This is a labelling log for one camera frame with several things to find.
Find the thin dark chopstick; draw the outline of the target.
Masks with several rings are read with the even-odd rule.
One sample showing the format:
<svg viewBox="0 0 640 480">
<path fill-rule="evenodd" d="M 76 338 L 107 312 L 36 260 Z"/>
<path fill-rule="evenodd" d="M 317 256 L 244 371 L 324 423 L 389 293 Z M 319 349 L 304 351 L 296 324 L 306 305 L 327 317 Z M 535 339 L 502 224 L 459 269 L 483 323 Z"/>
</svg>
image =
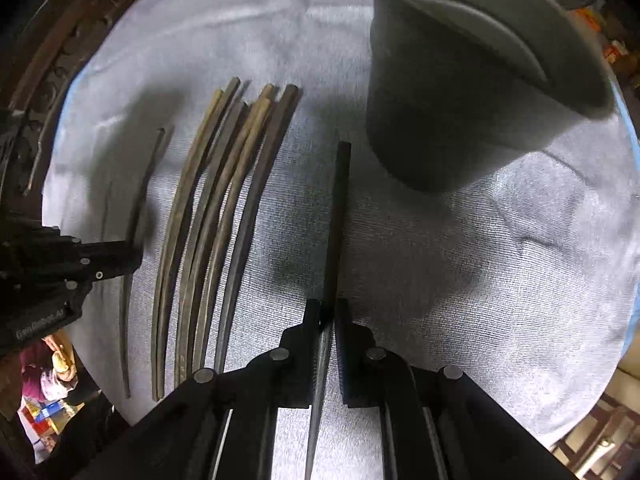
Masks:
<svg viewBox="0 0 640 480">
<path fill-rule="evenodd" d="M 166 133 L 167 131 L 165 128 L 157 129 L 150 160 L 148 166 L 146 166 L 146 169 L 144 170 L 144 174 L 138 187 L 138 192 L 136 196 L 134 196 L 134 204 L 132 205 L 129 215 L 126 242 L 131 248 L 134 248 L 138 252 L 141 252 L 141 242 L 139 240 L 138 232 L 140 229 L 143 209 L 145 207 L 146 190 L 148 189 L 149 182 L 154 174 L 155 167 L 157 166 L 158 161 L 162 158 L 162 149 Z M 128 363 L 128 316 L 133 280 L 134 274 L 132 273 L 128 273 L 122 278 L 118 309 L 120 372 L 122 373 L 122 388 L 124 389 L 124 396 L 126 399 L 129 399 L 131 396 Z"/>
</svg>

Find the brown chopstick of bundle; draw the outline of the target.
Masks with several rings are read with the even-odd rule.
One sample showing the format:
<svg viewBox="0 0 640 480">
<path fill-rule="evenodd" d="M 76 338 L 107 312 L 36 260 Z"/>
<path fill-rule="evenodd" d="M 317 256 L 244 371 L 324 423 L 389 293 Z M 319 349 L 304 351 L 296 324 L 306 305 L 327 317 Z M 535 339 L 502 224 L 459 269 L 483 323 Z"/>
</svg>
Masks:
<svg viewBox="0 0 640 480">
<path fill-rule="evenodd" d="M 202 260 L 203 234 L 206 232 L 205 220 L 207 219 L 209 206 L 212 203 L 216 187 L 224 168 L 229 166 L 229 154 L 234 149 L 236 139 L 242 129 L 247 114 L 247 104 L 243 101 L 232 105 L 221 130 L 212 145 L 212 154 L 206 166 L 206 179 L 198 208 L 190 229 L 186 254 L 180 284 L 180 302 L 178 328 L 175 350 L 174 386 L 178 387 L 186 380 L 191 370 L 191 359 L 188 352 L 192 349 L 192 338 L 195 333 L 194 294 L 196 291 L 196 279 L 198 278 L 198 266 Z"/>
<path fill-rule="evenodd" d="M 196 291 L 194 294 L 195 333 L 192 349 L 188 352 L 191 359 L 191 374 L 204 365 L 210 326 L 221 278 L 224 260 L 230 243 L 235 207 L 248 168 L 258 148 L 262 125 L 268 116 L 271 101 L 261 96 L 252 105 L 242 129 L 236 139 L 234 149 L 229 154 L 229 166 L 224 168 L 212 203 L 205 220 L 206 232 L 203 234 L 202 260 L 198 266 Z"/>
<path fill-rule="evenodd" d="M 266 84 L 253 104 L 236 103 L 224 120 L 207 166 L 204 188 L 186 244 L 183 265 L 174 383 L 180 385 L 192 373 L 196 335 L 210 321 L 202 306 L 209 259 L 215 250 L 221 220 L 230 222 L 232 214 L 221 211 L 229 185 L 244 179 L 243 166 L 252 157 L 253 143 L 269 110 L 273 85 Z"/>
<path fill-rule="evenodd" d="M 191 222 L 193 197 L 208 150 L 215 139 L 221 119 L 228 110 L 240 85 L 238 77 L 232 77 L 227 87 L 216 89 L 212 102 L 195 133 L 188 156 L 182 167 L 174 201 L 166 223 L 166 232 L 158 264 L 154 304 L 152 311 L 151 394 L 157 402 L 163 399 L 165 387 L 166 349 L 172 302 L 174 301 L 177 274 L 182 259 L 186 234 Z"/>
</svg>

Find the grey table cloth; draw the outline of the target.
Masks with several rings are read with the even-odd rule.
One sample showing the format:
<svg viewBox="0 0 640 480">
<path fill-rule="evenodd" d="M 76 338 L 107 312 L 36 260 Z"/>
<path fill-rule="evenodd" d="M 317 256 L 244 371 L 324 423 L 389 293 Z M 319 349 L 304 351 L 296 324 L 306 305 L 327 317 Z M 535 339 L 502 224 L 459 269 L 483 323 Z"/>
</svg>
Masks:
<svg viewBox="0 0 640 480">
<path fill-rule="evenodd" d="M 322 291 L 335 149 L 352 144 L 340 293 L 383 347 L 461 367 L 542 444 L 599 400 L 623 354 L 639 279 L 638 150 L 626 108 L 571 128 L 467 188 L 410 190 L 364 133 L 372 0 L 138 0 L 68 90 L 43 220 L 120 240 L 139 188 L 144 260 L 119 367 L 120 281 L 68 328 L 127 422 L 153 408 L 153 295 L 166 222 L 216 89 L 240 78 L 302 98 L 257 216 L 227 367 L 273 348 Z"/>
</svg>

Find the carved dark wooden chair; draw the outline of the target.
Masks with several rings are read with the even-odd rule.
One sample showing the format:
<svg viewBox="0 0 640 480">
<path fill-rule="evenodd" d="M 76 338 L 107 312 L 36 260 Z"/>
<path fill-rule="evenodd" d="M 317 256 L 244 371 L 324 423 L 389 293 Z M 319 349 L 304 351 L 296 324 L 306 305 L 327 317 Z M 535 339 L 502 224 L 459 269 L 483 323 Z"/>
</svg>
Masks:
<svg viewBox="0 0 640 480">
<path fill-rule="evenodd" d="M 1 0 L 1 211 L 39 221 L 70 86 L 136 0 Z"/>
</svg>

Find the dark grey utensil holder cup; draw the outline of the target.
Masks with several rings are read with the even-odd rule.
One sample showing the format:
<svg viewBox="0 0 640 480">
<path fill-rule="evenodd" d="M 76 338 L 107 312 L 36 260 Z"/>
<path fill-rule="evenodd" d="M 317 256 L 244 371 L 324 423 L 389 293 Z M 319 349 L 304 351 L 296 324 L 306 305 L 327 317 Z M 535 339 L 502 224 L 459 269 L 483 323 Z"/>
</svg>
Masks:
<svg viewBox="0 0 640 480">
<path fill-rule="evenodd" d="M 604 59 L 555 0 L 373 0 L 366 130 L 396 179 L 462 188 L 608 117 Z"/>
</svg>

